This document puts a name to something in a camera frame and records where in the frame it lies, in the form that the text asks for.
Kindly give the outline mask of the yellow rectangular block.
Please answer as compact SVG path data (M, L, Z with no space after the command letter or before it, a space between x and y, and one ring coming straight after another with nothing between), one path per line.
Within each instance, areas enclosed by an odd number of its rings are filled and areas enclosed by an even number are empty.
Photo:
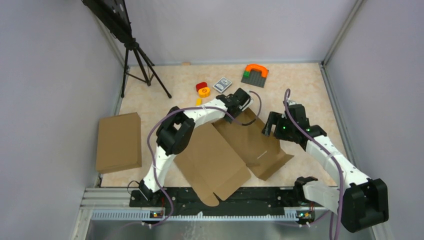
M198 98L198 99L196 100L195 105L196 105L196 106L200 106L201 104L202 104L202 99L201 99L201 98Z

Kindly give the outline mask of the large cardboard box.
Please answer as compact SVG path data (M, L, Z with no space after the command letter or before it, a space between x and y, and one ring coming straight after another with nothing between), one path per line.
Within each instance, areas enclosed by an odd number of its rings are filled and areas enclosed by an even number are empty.
M259 118L249 126L221 119L193 131L174 162L203 204L218 206L251 175L266 181L293 158L264 127Z

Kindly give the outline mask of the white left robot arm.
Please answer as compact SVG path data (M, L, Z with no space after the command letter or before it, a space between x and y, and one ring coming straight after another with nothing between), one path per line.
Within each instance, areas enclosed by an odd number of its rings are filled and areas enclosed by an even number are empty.
M252 90L238 88L235 93L218 95L213 100L193 107L174 106L150 130L147 139L156 135L156 149L149 144L152 164L147 175L139 182L141 200L149 207L160 202L168 169L177 155L189 145L195 128L224 119L242 125L236 118L254 103Z

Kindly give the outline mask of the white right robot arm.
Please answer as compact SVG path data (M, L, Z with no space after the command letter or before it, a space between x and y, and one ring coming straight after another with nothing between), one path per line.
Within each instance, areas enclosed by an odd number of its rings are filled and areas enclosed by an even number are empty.
M337 184L330 187L316 177L298 177L293 188L297 205L315 202L327 208L351 233L389 220L386 183L357 169L319 125L310 125L302 104L290 104L284 113L271 111L262 134L300 145Z

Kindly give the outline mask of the blue playing card box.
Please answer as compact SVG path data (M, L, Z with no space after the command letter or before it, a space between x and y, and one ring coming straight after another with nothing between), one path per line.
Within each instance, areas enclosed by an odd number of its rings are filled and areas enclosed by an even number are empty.
M233 84L232 81L227 79L226 77L222 77L218 82L216 82L212 87L215 89L218 93L222 94L224 93L231 85Z

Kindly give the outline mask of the small folded cardboard box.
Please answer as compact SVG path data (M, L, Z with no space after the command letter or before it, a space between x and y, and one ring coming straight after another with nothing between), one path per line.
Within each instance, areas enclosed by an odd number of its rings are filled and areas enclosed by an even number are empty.
M95 169L100 174L142 166L141 118L138 113L105 117L98 122Z

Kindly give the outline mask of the yellow oval toy block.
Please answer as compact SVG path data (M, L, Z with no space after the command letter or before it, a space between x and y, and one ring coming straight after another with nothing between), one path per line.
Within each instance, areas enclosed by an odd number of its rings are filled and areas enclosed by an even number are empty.
M211 94L211 90L209 87L203 87L198 90L198 96L200 98L207 98Z

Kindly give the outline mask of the red oval plastic block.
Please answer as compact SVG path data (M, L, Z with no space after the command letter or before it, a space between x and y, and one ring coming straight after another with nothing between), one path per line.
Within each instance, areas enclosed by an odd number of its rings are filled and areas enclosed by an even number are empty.
M198 92L200 89L202 88L206 88L208 87L208 84L203 81L203 82L199 82L198 84L195 85L196 91Z

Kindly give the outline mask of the orange arch toy block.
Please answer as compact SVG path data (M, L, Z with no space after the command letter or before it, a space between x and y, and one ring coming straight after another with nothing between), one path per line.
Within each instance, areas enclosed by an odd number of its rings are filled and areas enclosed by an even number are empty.
M245 71L260 72L260 75L263 78L266 78L268 76L268 73L269 73L269 70L266 67L259 65L259 64L255 64L255 63L248 64L244 69L244 72Z

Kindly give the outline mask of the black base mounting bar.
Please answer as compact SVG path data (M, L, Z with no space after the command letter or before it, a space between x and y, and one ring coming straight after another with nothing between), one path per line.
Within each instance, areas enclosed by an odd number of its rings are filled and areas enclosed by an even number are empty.
M165 191L172 203L161 191L154 193L151 200L146 200L139 190L132 190L129 206L151 207L165 214L169 214L173 206L173 217L195 216L199 213L208 217L283 216L289 210L295 209L302 211L297 214L298 216L304 216L305 212L311 212L320 207L317 203L296 198L291 187L240 187L226 200L220 200L213 195L213 199L218 201L217 206L207 206L191 187L169 187Z

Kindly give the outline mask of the black tripod stand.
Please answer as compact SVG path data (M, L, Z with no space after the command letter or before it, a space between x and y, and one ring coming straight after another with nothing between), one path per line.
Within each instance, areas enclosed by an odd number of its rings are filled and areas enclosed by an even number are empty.
M105 25L112 36L124 45L124 71L120 96L122 98L125 97L126 79L129 76L145 83L147 86L151 85L154 78L157 79L167 97L171 99L172 95L153 68L155 64L142 50L136 38L133 37L126 2L124 0L83 0L82 3ZM138 66L143 74L142 78L129 73L130 52L133 52L135 55Z

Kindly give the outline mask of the grey lego base plate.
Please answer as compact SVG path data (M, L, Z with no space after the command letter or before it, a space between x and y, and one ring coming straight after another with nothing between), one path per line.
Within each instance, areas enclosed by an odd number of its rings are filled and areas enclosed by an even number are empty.
M266 80L267 78L261 77L260 72L252 70L249 77L243 77L242 75L241 82L255 87L264 88Z

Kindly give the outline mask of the aluminium front rail frame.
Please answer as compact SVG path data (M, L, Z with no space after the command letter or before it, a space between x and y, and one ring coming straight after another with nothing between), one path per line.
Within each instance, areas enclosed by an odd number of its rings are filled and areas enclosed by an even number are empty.
M292 187L241 187L215 206L201 201L191 187L168 187L149 198L138 188L87 188L72 234L84 240L93 220L129 221L153 228L172 221L293 221L295 227L316 224L314 210L335 214L337 227L357 232L389 218L388 188L380 180L329 187L311 178Z

